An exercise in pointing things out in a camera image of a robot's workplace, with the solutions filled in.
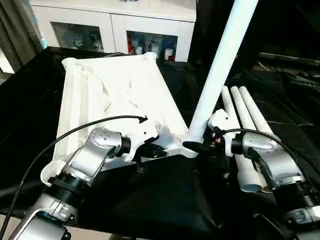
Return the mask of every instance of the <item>floor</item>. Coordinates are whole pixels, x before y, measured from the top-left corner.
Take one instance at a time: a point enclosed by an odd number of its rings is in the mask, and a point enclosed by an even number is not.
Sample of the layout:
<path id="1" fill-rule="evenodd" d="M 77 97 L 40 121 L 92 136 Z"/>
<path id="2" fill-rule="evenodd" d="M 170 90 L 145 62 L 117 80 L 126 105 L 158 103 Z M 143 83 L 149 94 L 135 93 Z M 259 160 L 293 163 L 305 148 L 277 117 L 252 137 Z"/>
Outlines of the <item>floor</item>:
<path id="1" fill-rule="evenodd" d="M 12 67 L 10 66 L 7 58 L 5 57 L 4 53 L 2 52 L 1 48 L 0 48 L 0 69 L 4 73 L 8 73 L 8 74 L 15 73 L 14 70 L 12 69 Z"/>
<path id="2" fill-rule="evenodd" d="M 5 220 L 4 215 L 0 215 L 0 226 L 2 226 L 3 222 Z M 13 232 L 13 230 L 16 228 L 16 226 L 19 224 L 20 219 L 11 217 L 9 221 L 9 225 L 7 228 L 7 231 L 4 235 L 3 240 L 7 240 L 10 236 L 10 234 Z M 106 232 L 99 232 L 99 231 L 92 231 L 92 230 L 86 230 L 76 227 L 67 227 L 68 232 L 71 233 L 71 239 L 72 240 L 111 240 L 115 239 L 114 236 L 111 238 L 110 233 Z"/>

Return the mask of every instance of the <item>screw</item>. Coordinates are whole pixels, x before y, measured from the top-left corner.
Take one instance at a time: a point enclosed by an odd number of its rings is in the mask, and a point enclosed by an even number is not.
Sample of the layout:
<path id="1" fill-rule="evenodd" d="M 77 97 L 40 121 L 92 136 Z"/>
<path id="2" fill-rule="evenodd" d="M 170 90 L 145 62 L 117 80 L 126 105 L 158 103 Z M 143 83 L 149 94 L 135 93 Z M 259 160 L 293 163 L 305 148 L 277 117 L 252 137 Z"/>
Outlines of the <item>screw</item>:
<path id="1" fill-rule="evenodd" d="M 72 214 L 70 214 L 70 216 L 69 216 L 69 221 L 72 221 L 73 219 L 75 219 L 75 216 L 74 215 L 72 215 Z"/>

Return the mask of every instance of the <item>black fabric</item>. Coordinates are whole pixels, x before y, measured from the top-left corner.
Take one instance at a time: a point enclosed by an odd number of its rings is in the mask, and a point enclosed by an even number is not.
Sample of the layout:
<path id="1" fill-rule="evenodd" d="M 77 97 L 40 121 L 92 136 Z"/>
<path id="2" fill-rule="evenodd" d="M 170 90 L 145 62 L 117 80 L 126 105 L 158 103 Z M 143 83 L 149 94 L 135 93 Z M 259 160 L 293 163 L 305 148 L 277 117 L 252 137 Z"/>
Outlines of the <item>black fabric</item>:
<path id="1" fill-rule="evenodd" d="M 0 189 L 17 184 L 35 155 L 56 137 L 65 78 L 61 60 L 105 56 L 49 47 L 0 85 Z M 189 123 L 208 72 L 187 63 L 160 63 L 159 69 Z M 226 84 L 247 86 L 272 130 L 320 166 L 319 141 L 311 141 L 305 131 L 319 123 L 288 94 L 292 87 L 280 73 L 245 71 Z M 15 216 L 23 217 L 43 191 L 39 174 L 52 154 L 53 149 L 31 171 L 28 181 L 39 184 L 23 191 Z M 290 237 L 274 198 L 241 192 L 235 162 L 231 159 L 228 169 L 220 164 L 226 161 L 219 155 L 174 156 L 144 163 L 142 175 L 135 165 L 103 172 L 79 207 L 75 226 L 149 239 L 281 239 L 270 220 Z M 320 177 L 303 158 L 299 161 L 320 189 Z M 12 194 L 0 198 L 0 213 L 7 211 L 11 199 Z"/>

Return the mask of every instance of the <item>white pole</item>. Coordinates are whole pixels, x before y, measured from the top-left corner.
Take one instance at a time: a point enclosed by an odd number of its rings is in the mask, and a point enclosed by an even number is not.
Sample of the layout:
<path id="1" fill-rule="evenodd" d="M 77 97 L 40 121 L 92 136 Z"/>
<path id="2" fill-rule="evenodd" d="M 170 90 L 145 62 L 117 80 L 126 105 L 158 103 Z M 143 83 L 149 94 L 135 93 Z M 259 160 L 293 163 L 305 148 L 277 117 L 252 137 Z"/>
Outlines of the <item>white pole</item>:
<path id="1" fill-rule="evenodd" d="M 222 88 L 222 100 L 226 113 L 233 120 L 236 128 L 240 128 L 240 124 L 236 115 L 234 105 L 228 90 L 228 87 Z M 254 168 L 254 165 L 250 159 L 245 158 L 242 154 L 235 154 L 235 161 L 238 168 L 237 179 L 240 189 L 247 193 L 255 193 L 263 188 L 263 184 L 260 175 Z"/>
<path id="2" fill-rule="evenodd" d="M 187 139 L 202 142 L 208 120 L 236 58 L 259 0 L 235 0 L 189 127 Z"/>
<path id="3" fill-rule="evenodd" d="M 234 99 L 236 110 L 238 111 L 241 120 L 242 127 L 244 129 L 256 130 L 256 126 L 251 119 L 250 113 L 248 112 L 245 102 L 242 99 L 239 89 L 236 86 L 233 86 L 231 88 L 231 93 Z"/>
<path id="4" fill-rule="evenodd" d="M 242 99 L 246 105 L 246 108 L 248 109 L 248 111 L 254 121 L 256 128 L 260 132 L 264 132 L 264 133 L 273 135 L 274 133 L 272 132 L 266 119 L 264 118 L 264 116 L 260 112 L 258 106 L 256 105 L 255 101 L 251 97 L 251 95 L 248 92 L 248 90 L 246 89 L 246 87 L 245 86 L 240 87 L 239 91 L 240 91 Z"/>

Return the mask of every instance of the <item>black cable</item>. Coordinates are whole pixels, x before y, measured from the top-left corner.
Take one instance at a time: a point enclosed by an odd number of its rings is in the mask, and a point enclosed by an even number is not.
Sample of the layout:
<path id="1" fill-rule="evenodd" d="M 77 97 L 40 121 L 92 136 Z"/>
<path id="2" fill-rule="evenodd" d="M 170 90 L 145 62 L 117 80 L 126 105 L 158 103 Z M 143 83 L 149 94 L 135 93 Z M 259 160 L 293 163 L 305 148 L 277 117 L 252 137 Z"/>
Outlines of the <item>black cable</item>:
<path id="1" fill-rule="evenodd" d="M 244 132 L 244 133 L 254 133 L 258 134 L 261 136 L 264 136 L 266 138 L 269 138 L 273 141 L 275 141 L 277 144 L 279 144 L 293 159 L 294 161 L 298 164 L 298 158 L 296 157 L 295 153 L 296 151 L 291 150 L 286 144 L 284 144 L 281 140 L 276 138 L 273 135 L 270 135 L 265 132 L 257 131 L 257 130 L 252 130 L 252 129 L 246 129 L 246 128 L 235 128 L 235 129 L 228 129 L 228 130 L 220 130 L 220 133 L 222 135 L 226 133 L 234 133 L 234 132 Z M 305 156 L 303 156 L 303 159 L 313 168 L 313 170 L 320 176 L 320 171 L 319 169 Z"/>
<path id="2" fill-rule="evenodd" d="M 1 227 L 1 231 L 0 231 L 0 240 L 3 239 L 4 234 L 6 232 L 11 214 L 14 210 L 16 201 L 18 199 L 19 193 L 24 185 L 24 182 L 27 178 L 27 175 L 29 174 L 31 168 L 33 167 L 33 165 L 37 162 L 37 160 L 42 156 L 42 154 L 44 154 L 48 149 L 50 149 L 51 147 L 53 147 L 57 142 L 61 141 L 62 139 L 66 138 L 67 136 L 69 136 L 70 134 L 73 134 L 74 132 L 77 132 L 81 129 L 87 128 L 89 126 L 95 125 L 95 124 L 99 124 L 99 123 L 103 123 L 103 122 L 107 122 L 107 121 L 111 121 L 111 120 L 116 120 L 116 119 L 138 119 L 140 123 L 144 122 L 147 120 L 147 117 L 142 117 L 142 116 L 134 116 L 134 115 L 122 115 L 122 116 L 112 116 L 112 117 L 106 117 L 97 121 L 93 121 L 93 122 L 89 122 L 86 123 L 84 125 L 78 126 L 68 132 L 66 132 L 65 134 L 61 135 L 60 137 L 58 137 L 56 140 L 54 140 L 53 142 L 51 142 L 46 148 L 44 148 L 31 162 L 31 164 L 29 165 L 29 167 L 27 168 L 27 170 L 25 171 L 17 189 L 16 192 L 14 194 L 14 197 L 12 199 L 11 205 L 8 209 L 8 212 L 6 213 L 3 225 Z"/>

